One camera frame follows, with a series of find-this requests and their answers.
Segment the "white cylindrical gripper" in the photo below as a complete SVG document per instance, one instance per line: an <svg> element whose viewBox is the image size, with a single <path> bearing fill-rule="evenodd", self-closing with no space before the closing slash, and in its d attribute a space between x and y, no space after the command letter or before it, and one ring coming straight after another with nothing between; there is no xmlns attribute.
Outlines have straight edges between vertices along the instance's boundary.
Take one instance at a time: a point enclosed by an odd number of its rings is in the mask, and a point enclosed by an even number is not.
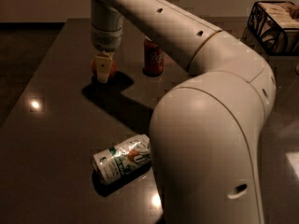
<svg viewBox="0 0 299 224"><path fill-rule="evenodd" d="M97 50L114 52L121 44L123 16L118 10L98 0L91 0L91 41ZM107 83L113 75L110 53L94 57L97 81Z"/></svg>

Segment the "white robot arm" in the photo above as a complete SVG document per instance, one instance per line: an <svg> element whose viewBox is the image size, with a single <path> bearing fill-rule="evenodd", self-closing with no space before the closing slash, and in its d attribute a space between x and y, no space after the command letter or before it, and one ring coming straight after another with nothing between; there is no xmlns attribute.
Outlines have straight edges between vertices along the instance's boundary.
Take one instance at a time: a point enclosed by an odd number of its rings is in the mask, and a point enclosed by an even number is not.
<svg viewBox="0 0 299 224"><path fill-rule="evenodd" d="M92 0L93 45L123 16L191 79L156 105L152 169L166 224L264 224L258 145L276 97L267 61L221 28L165 0Z"/></svg>

